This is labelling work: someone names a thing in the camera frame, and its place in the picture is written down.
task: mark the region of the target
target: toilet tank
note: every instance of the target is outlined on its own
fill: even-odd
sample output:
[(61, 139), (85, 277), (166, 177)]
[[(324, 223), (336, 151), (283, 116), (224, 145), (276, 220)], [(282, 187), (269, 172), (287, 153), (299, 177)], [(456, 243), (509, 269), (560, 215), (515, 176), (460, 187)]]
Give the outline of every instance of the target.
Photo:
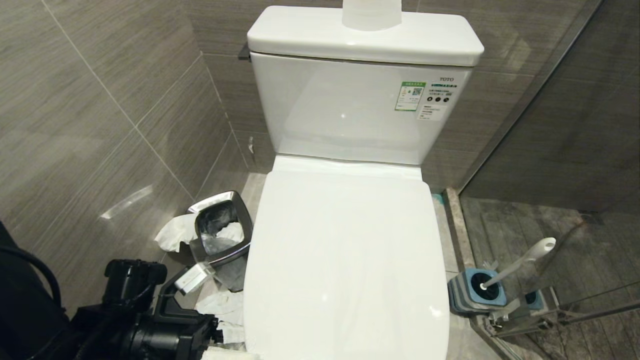
[(342, 9), (264, 10), (247, 38), (277, 153), (422, 163), (484, 47), (461, 16), (402, 20), (359, 31)]

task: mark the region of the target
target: metal trash can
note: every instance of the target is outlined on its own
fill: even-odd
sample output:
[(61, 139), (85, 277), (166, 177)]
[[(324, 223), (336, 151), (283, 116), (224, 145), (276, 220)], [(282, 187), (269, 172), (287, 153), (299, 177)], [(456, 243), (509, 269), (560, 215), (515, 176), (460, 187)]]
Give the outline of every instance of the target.
[[(195, 261), (208, 262), (216, 271), (215, 278), (231, 292), (242, 291), (253, 222), (240, 194), (219, 193), (193, 204), (189, 212), (198, 214), (195, 221), (198, 238), (189, 243)], [(242, 227), (242, 241), (216, 236), (234, 222)]]

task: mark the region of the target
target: toilet brush handle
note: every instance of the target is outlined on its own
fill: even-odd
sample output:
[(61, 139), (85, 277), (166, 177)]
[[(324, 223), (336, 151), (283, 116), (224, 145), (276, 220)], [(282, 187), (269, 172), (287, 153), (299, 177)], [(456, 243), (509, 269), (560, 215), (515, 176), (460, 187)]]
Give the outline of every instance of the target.
[(480, 284), (480, 288), (486, 290), (489, 286), (495, 284), (496, 282), (504, 279), (508, 275), (516, 272), (525, 261), (536, 261), (539, 258), (542, 258), (544, 255), (547, 255), (553, 248), (556, 246), (555, 238), (544, 238), (538, 241), (535, 245), (531, 247), (525, 254), (520, 258), (514, 261), (511, 265), (509, 265), (506, 269), (501, 271), (498, 275), (493, 277), (491, 280), (485, 282), (484, 284)]

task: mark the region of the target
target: white toilet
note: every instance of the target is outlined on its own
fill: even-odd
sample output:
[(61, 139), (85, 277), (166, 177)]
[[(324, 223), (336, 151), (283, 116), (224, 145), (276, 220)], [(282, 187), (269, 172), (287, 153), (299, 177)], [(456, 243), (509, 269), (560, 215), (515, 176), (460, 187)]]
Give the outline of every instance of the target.
[(262, 360), (445, 359), (449, 301), (420, 164), (484, 48), (460, 16), (358, 31), (270, 6), (248, 32), (276, 153), (244, 283)]

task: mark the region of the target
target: toilet seat lid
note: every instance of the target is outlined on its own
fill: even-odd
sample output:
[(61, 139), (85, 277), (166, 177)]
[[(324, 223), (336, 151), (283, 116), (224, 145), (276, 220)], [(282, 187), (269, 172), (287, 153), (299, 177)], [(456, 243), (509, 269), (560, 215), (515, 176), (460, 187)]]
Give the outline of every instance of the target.
[(429, 186), (271, 172), (244, 326), (262, 360), (445, 359), (449, 301)]

